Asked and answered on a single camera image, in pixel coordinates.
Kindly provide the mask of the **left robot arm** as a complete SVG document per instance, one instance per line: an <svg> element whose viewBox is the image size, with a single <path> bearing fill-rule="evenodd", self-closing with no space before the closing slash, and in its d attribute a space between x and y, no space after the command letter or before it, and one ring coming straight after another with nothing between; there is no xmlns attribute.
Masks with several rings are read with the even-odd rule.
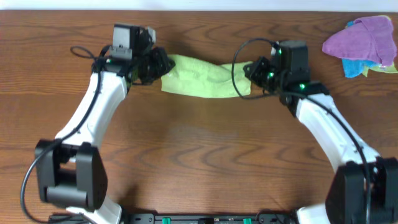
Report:
<svg viewBox="0 0 398 224"><path fill-rule="evenodd" d="M107 194L108 178L99 149L119 104L134 85L150 85L174 68L155 30L116 24L113 42L98 55L81 46L77 57L92 61L88 89L65 127L53 140L40 140L30 166L37 173L39 197L65 208L49 223L121 223L123 209Z"/></svg>

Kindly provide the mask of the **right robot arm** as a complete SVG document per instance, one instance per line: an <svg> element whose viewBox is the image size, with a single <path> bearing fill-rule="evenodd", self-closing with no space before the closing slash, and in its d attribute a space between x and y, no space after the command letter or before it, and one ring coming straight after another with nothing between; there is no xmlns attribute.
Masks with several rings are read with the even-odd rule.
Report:
<svg viewBox="0 0 398 224"><path fill-rule="evenodd" d="M335 172L326 200L296 210L296 223L397 222L397 159L383 158L356 134L308 69L291 71L277 59L261 57L243 70L264 93L279 96L311 132Z"/></svg>

